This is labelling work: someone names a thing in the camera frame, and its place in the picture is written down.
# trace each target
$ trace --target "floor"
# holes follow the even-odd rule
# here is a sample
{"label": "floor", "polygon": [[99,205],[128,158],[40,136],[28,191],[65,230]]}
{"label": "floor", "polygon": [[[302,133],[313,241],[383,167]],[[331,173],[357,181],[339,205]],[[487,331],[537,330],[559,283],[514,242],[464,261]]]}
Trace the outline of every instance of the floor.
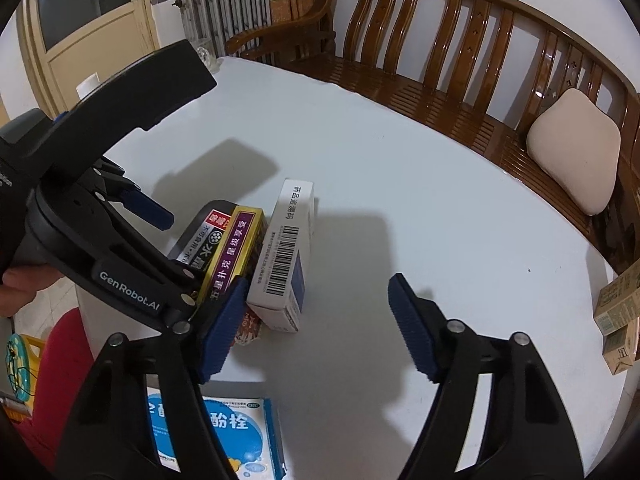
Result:
{"label": "floor", "polygon": [[46,339],[58,320],[77,306],[76,286],[62,278],[14,316],[15,332]]}

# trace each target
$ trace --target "metal radiator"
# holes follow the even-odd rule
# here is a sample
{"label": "metal radiator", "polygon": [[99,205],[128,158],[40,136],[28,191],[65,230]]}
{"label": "metal radiator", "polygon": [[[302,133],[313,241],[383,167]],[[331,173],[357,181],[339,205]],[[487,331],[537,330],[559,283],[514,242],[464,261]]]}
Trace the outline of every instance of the metal radiator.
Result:
{"label": "metal radiator", "polygon": [[182,26],[194,46],[226,56],[226,42],[249,28],[271,25],[269,0],[181,0]]}

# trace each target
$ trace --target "human hand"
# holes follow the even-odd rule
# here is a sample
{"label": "human hand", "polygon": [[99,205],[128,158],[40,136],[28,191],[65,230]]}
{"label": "human hand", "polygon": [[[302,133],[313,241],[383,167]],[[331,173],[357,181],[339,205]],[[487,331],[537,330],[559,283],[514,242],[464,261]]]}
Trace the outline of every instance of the human hand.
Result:
{"label": "human hand", "polygon": [[0,285],[0,316],[10,317],[44,290],[62,278],[62,274],[50,266],[14,267],[2,275]]}

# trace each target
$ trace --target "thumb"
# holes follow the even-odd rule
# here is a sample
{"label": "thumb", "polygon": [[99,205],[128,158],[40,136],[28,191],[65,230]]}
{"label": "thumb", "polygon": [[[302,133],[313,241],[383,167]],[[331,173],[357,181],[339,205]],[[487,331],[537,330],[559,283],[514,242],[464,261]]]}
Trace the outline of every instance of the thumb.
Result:
{"label": "thumb", "polygon": [[13,267],[2,275],[6,286],[24,291],[44,290],[62,278],[62,273],[51,266]]}

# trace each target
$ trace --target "white table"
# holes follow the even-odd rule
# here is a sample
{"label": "white table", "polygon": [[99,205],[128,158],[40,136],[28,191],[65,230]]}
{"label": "white table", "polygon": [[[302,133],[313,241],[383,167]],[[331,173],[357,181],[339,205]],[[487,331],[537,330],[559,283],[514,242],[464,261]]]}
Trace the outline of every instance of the white table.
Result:
{"label": "white table", "polygon": [[[585,238],[484,158],[356,94],[231,58],[216,79],[214,91],[108,156],[174,212],[168,234],[136,222],[162,250],[209,200],[268,215],[284,178],[316,183],[302,332],[267,330],[233,348],[212,385],[272,397],[289,478],[395,479],[402,469],[436,386],[415,370],[388,307],[395,272],[477,333],[529,333],[591,465],[635,384],[625,392],[625,374],[612,377],[602,358],[593,300],[612,270]],[[84,296],[94,348],[116,330],[148,333]],[[461,466],[478,453],[483,379]]]}

